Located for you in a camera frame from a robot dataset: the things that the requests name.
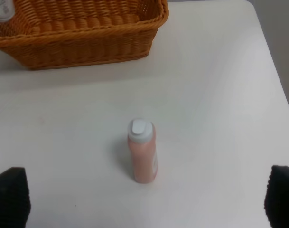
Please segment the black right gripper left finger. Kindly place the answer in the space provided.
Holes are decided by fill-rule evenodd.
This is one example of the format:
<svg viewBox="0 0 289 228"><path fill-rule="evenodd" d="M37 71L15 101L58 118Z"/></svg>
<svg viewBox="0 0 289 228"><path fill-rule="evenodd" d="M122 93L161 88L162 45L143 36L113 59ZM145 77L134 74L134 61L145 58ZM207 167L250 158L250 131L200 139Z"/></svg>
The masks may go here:
<svg viewBox="0 0 289 228"><path fill-rule="evenodd" d="M9 168L0 174L0 228L24 228L30 211L25 168Z"/></svg>

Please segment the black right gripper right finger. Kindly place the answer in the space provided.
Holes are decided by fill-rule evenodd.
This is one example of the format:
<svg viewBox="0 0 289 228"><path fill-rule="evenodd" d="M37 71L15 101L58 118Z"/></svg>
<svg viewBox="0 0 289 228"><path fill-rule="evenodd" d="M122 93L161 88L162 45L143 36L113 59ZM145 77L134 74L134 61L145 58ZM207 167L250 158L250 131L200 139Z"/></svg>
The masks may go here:
<svg viewBox="0 0 289 228"><path fill-rule="evenodd" d="M289 228L289 167L273 165L264 200L272 228Z"/></svg>

